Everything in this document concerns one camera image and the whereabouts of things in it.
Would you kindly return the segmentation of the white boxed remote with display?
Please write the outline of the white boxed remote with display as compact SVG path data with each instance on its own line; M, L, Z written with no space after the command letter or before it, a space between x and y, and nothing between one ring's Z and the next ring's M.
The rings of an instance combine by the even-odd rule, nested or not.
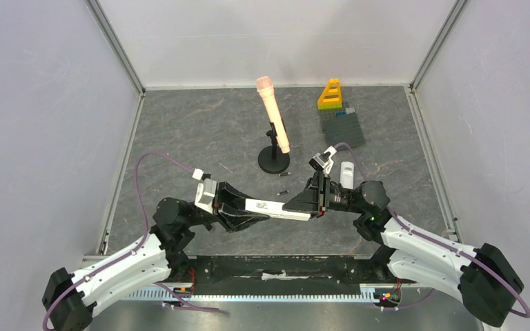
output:
M245 199L244 209L249 212L264 214L274 219L308 221L311 218L310 213L287 211L284 210L283 207L284 204L281 202Z

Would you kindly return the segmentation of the white remote control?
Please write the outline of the white remote control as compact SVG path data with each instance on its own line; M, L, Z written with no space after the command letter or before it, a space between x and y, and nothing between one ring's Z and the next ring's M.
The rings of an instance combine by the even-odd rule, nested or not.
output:
M354 188L354 163L343 161L340 164L340 184L343 188L352 190Z

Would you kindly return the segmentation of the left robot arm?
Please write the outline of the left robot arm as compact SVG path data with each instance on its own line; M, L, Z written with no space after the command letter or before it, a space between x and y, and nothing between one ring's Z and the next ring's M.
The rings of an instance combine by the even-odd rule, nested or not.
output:
M157 205L155 224L147 225L135 242L87 268L60 268L50 275L42 298L42 328L84 330L100 312L135 290L164 280L182 281L190 270L184 249L197 225L211 230L217 223L237 232L280 218L283 212L283 203L252 198L212 179L199 183L194 201L165 198Z

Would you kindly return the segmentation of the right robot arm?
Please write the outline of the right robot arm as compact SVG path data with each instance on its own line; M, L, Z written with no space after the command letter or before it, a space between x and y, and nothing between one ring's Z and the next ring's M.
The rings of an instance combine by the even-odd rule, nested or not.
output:
M389 251L371 262L371 273L379 281L397 277L427 285L457 299L475 318L493 327L502 326L509 314L530 317L521 296L524 284L499 248L445 239L404 220L389 203L380 181L363 181L347 189L316 172L283 210L312 217L327 210L357 214L353 225L358 234Z

